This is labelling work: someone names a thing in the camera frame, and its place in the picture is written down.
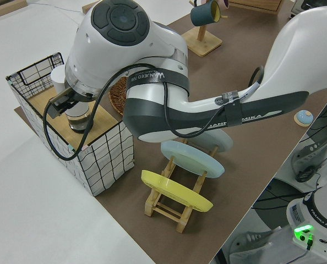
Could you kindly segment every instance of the wooden mug holder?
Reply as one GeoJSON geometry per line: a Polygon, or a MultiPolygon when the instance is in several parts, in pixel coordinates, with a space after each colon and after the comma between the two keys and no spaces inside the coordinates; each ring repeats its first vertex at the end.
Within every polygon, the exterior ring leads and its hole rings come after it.
{"type": "Polygon", "coordinates": [[[206,30],[206,25],[192,28],[184,33],[182,37],[186,41],[188,48],[200,57],[207,55],[222,44],[221,39],[206,30]]]}

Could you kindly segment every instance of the mug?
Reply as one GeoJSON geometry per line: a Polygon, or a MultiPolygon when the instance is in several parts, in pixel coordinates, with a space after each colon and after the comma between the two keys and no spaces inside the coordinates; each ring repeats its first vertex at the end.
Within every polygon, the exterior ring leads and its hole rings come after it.
{"type": "Polygon", "coordinates": [[[194,8],[190,12],[190,19],[194,26],[203,26],[216,23],[220,20],[220,7],[216,0],[197,6],[194,1],[194,8]]]}
{"type": "MultiPolygon", "coordinates": [[[[201,0],[201,4],[205,4],[206,0],[201,0]]],[[[220,10],[225,10],[230,6],[230,3],[228,0],[217,0],[217,3],[219,4],[220,10]]]]}

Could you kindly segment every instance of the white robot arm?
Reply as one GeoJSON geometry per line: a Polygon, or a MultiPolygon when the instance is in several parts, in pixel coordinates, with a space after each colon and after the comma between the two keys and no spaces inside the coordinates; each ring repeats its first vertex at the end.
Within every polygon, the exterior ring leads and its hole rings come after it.
{"type": "MultiPolygon", "coordinates": [[[[121,74],[130,75],[123,121],[147,142],[287,113],[327,88],[327,7],[289,21],[275,40],[264,77],[243,91],[189,102],[187,54],[178,33],[152,22],[132,0],[102,1],[75,37],[66,64],[67,100],[95,100],[121,74]]],[[[57,100],[53,106],[53,116],[65,110],[57,100]]]]}

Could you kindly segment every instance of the yellow plate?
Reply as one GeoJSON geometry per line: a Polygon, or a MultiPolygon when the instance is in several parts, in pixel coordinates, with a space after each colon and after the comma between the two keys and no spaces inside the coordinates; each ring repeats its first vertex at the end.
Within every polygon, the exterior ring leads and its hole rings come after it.
{"type": "Polygon", "coordinates": [[[163,195],[185,206],[193,206],[193,209],[197,211],[207,212],[212,208],[212,203],[200,194],[154,172],[143,170],[141,172],[141,180],[147,186],[163,195]]]}

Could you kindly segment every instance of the wire basket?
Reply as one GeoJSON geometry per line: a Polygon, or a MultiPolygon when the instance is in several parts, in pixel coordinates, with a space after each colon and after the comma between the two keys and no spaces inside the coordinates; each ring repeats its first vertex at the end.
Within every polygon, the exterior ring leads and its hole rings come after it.
{"type": "MultiPolygon", "coordinates": [[[[30,101],[32,97],[53,86],[51,71],[62,64],[62,55],[55,53],[6,77],[30,125],[52,154],[43,130],[42,114],[30,101]]],[[[56,149],[63,156],[71,156],[74,153],[73,147],[57,129],[49,124],[48,127],[48,133],[56,149]]],[[[133,135],[121,121],[83,147],[75,159],[59,161],[90,194],[96,196],[134,166],[133,135]]]]}

